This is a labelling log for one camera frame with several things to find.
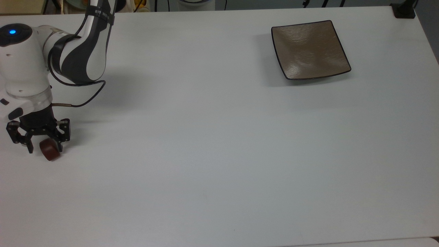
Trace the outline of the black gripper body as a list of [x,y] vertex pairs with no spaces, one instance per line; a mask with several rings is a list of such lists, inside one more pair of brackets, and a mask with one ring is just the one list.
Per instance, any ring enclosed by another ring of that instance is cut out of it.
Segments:
[[60,141],[61,133],[57,130],[52,105],[19,117],[20,128],[25,131],[24,139],[29,141],[33,136],[49,136],[55,141]]

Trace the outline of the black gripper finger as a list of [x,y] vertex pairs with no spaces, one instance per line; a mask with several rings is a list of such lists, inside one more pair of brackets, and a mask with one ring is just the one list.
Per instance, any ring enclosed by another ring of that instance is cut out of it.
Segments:
[[[24,130],[25,134],[22,135],[19,132],[19,129]],[[15,144],[23,144],[25,147],[27,147],[27,150],[30,154],[33,153],[34,146],[32,144],[32,137],[34,135],[34,128],[29,128],[25,126],[22,122],[11,121],[7,123],[6,130],[12,142],[14,142]]]
[[63,142],[69,142],[71,139],[70,119],[65,118],[55,120],[55,127],[51,130],[51,139],[55,141],[58,151],[63,151]]

